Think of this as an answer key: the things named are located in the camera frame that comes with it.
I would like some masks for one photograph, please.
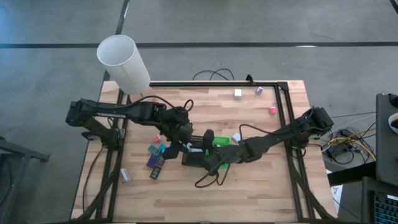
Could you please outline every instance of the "yellow cable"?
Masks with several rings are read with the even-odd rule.
[[[351,139],[351,137],[353,137],[353,136],[355,136],[355,135],[359,135],[359,134],[366,133],[366,132],[369,132],[369,131],[374,131],[374,130],[376,130],[376,128],[372,128],[372,129],[369,129],[369,130],[367,130],[367,131],[361,131],[360,133],[352,134],[352,135],[350,135],[350,136],[348,136],[348,137],[346,137],[346,138],[334,138],[334,139],[331,139],[331,140],[329,141],[328,144],[331,144],[331,142],[334,141],[334,140],[336,140],[336,139],[344,139],[344,141],[339,142],[339,143],[343,143],[343,142],[345,142],[345,141]]]
[[[372,157],[372,159],[373,159],[374,161],[376,161],[376,157],[374,157],[373,153],[371,153],[370,150],[369,150],[367,147],[365,147],[362,143],[358,142],[359,140],[354,140],[354,141],[353,141],[353,139],[350,139],[349,137],[348,137],[348,138],[334,138],[334,139],[331,139],[331,140],[328,142],[328,145],[329,145],[329,146],[332,146],[332,144],[333,144],[332,142],[333,142],[333,141],[340,140],[340,139],[343,139],[344,141],[341,141],[341,142],[339,142],[339,143],[346,142],[346,140],[349,139],[350,142],[353,142],[353,143],[355,143],[355,144],[361,146],[361,148],[363,148],[363,149]]]

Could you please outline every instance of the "blue block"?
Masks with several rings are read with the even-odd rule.
[[[167,146],[165,144],[161,144],[159,146],[160,151],[163,153],[166,150]]]
[[[149,158],[149,160],[147,162],[147,167],[153,169],[155,167],[155,164],[156,164],[156,161],[157,161],[158,158],[159,158],[159,156],[151,154],[150,158]]]
[[[148,148],[148,151],[155,156],[158,156],[160,153],[162,153],[162,150],[156,148],[156,146],[154,146],[154,145],[150,145]]]

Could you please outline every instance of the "pink cube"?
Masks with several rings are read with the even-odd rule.
[[[275,106],[271,106],[271,107],[269,108],[269,114],[271,114],[271,115],[276,114],[276,107],[275,107]]]
[[[160,142],[161,139],[162,139],[162,136],[160,136],[159,134],[155,135],[155,137],[154,137],[154,143]]]

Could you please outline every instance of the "keyboard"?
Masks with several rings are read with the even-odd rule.
[[[398,195],[374,194],[374,222],[398,224]]]

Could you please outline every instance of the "green block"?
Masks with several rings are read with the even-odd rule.
[[[229,145],[229,138],[218,137],[218,136],[214,137],[213,146],[223,147],[223,146],[227,146],[227,145]],[[209,150],[206,149],[205,155],[206,156],[209,155]],[[228,164],[223,164],[223,165],[220,166],[220,168],[227,169],[228,166],[229,166]]]

